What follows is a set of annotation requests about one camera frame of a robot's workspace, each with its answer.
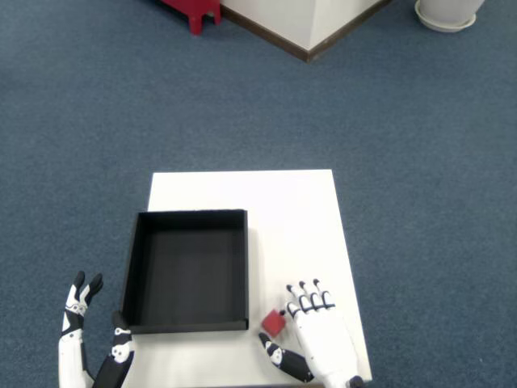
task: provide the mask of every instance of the white wall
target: white wall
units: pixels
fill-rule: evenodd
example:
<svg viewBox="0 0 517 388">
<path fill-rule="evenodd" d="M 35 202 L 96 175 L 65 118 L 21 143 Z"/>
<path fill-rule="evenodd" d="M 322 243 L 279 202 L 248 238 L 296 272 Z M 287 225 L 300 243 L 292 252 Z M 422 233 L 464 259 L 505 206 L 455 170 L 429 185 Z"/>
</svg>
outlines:
<svg viewBox="0 0 517 388">
<path fill-rule="evenodd" d="M 319 0 L 221 0 L 229 9 L 308 49 Z"/>
<path fill-rule="evenodd" d="M 334 34 L 380 0 L 316 0 L 309 48 Z"/>
<path fill-rule="evenodd" d="M 310 50 L 379 1 L 221 0 L 221 4 Z"/>
</svg>

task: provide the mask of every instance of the red cube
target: red cube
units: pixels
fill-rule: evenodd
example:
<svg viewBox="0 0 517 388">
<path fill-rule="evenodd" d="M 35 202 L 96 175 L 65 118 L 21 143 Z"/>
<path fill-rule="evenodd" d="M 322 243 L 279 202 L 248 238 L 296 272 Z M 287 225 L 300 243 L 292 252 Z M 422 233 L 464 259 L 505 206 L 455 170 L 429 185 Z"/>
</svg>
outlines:
<svg viewBox="0 0 517 388">
<path fill-rule="evenodd" d="M 285 319 L 276 310 L 271 310 L 262 321 L 262 327 L 271 337 L 276 337 L 285 327 Z"/>
</svg>

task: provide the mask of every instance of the black box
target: black box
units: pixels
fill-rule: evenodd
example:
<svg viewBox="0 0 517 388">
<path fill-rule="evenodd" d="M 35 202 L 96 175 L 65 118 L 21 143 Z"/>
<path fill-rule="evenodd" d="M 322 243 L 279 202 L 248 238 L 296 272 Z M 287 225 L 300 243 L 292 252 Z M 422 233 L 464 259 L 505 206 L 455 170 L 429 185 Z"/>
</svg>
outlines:
<svg viewBox="0 0 517 388">
<path fill-rule="evenodd" d="M 122 298 L 135 334 L 248 328 L 245 210 L 139 213 Z"/>
</svg>

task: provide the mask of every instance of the white flower pot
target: white flower pot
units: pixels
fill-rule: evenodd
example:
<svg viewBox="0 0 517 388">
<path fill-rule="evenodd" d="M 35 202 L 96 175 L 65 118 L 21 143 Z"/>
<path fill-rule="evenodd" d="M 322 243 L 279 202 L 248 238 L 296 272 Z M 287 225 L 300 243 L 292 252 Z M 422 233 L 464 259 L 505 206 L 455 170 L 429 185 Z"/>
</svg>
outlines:
<svg viewBox="0 0 517 388">
<path fill-rule="evenodd" d="M 415 10 L 429 28 L 457 32 L 476 21 L 476 12 L 485 0 L 418 0 Z"/>
</svg>

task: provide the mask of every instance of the red stool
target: red stool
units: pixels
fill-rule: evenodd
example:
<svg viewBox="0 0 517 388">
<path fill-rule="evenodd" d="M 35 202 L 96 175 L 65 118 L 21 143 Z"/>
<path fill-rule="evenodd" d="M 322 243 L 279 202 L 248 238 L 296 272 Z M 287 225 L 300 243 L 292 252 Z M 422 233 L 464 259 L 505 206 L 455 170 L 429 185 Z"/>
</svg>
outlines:
<svg viewBox="0 0 517 388">
<path fill-rule="evenodd" d="M 221 22 L 221 6 L 219 0 L 162 0 L 165 4 L 172 6 L 176 10 L 188 16 L 188 24 L 191 33 L 199 35 L 201 33 L 201 23 L 203 15 L 212 12 L 215 24 Z"/>
</svg>

